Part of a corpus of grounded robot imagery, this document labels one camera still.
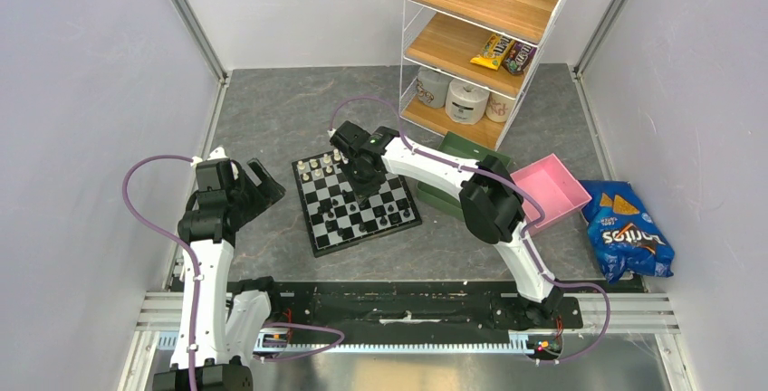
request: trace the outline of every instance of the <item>white canister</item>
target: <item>white canister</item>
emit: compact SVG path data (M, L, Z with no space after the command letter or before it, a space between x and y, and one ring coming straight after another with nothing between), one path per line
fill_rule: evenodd
M448 85L446 114L450 119L460 124L475 124L485 113L489 94L489 90L459 79L453 79Z
M491 92L491 96L488 97L488 107L485 108L485 115L491 121L506 122L513 109L514 99Z
M448 84L453 80L441 72L426 67L418 69L416 78L417 97L430 108L442 108L446 104Z

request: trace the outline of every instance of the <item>white metal shelf frame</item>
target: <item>white metal shelf frame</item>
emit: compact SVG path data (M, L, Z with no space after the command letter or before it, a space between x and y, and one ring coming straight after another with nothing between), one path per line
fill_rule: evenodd
M461 20L465 23L472 24L478 27L482 27L483 29L486 29L487 31L494 32L494 33L501 33L504 36L508 36L518 42L525 43L528 45L531 45L532 47L536 47L537 51L535 56L533 56L533 60L531 64L529 65L529 70L525 74L525 78L523 79L523 85L521 85L520 91L515 94L512 98L515 99L514 104L514 110L510 114L509 119L504 124L504 129L499 135L498 140L496 141L494 145L494 149L498 149L501 145L502 141L504 140L504 137L506 136L507 132L509 131L510 126L512 125L512 121L517 116L518 111L520 110L521 105L523 104L524 96L527 94L528 89L530 87L531 79L536 74L536 71L539 67L539 63L541 62L542 58L542 50L545 46L547 40L549 39L550 35L554 31L555 25L557 23L557 19L560 16L560 13L562 11L562 7L564 5L566 0L558 0L557 4L555 5L554 9L552 10L552 15L550 17L549 22L547 23L546 28L544 29L544 34L542 36L542 39L538 43L531 43L529 41L525 41L517 36L511 35L509 33L499 32L495 30L494 28L488 27L483 24L479 24L477 22L473 22L470 20L467 20L459 15L451 14L449 12L446 12L444 10L436 9L428 5L424 5L418 2L414 2L412 0L403 0L403 20L402 20L402 44L401 44L401 52L400 52L400 87L399 87L399 111L402 114L403 110L408 106L408 104L414 99L416 92L415 92L415 82L416 77L413 78L410 82L405 82L403 80L403 66L409 63L414 63L416 65L421 65L424 67L427 67L429 69L432 69L436 72L441 72L443 74L449 75L451 77L457 78L461 81L466 81L468 83L472 83L476 86L479 86L481 88L485 88L491 92L504 95L505 97L509 97L511 94L506 94L504 92L494 90L492 88L489 88L487 85L481 84L477 81L474 81L472 79L467 78L466 76L460 76L456 75L451 72L447 72L446 70L442 70L433 64L423 63L421 61L414 60L413 58L408 58L406 55L406 51L408 50L408 47L417 39L418 35L421 33L421 31L424 30L424 28L427 26L429 21L432 19L432 17L435 16L435 13L441 13L448 15L452 18ZM413 9L413 6L416 7L417 11L415 13L410 13L408 9Z

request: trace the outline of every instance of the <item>chessboard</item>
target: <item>chessboard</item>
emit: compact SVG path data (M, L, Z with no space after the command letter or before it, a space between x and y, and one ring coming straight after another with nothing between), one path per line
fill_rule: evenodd
M291 164L315 257L421 224L403 176L387 174L379 192L359 204L341 172L345 161L329 152Z

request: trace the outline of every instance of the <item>gray canister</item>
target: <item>gray canister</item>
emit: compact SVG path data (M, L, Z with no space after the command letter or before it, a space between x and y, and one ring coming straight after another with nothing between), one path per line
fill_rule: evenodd
M446 104L448 85L453 78L427 67L418 69L416 78L417 97L430 108L442 108Z

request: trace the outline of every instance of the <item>snack bag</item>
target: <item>snack bag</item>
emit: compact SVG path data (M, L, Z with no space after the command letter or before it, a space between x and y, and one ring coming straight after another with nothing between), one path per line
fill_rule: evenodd
M472 58L470 62L490 68L491 70L498 70L510 48L512 48L512 38L494 33L485 43L483 51Z
M653 223L629 183L581 181L592 200L581 209L600 271L614 283L629 270L647 276L672 276L675 251Z

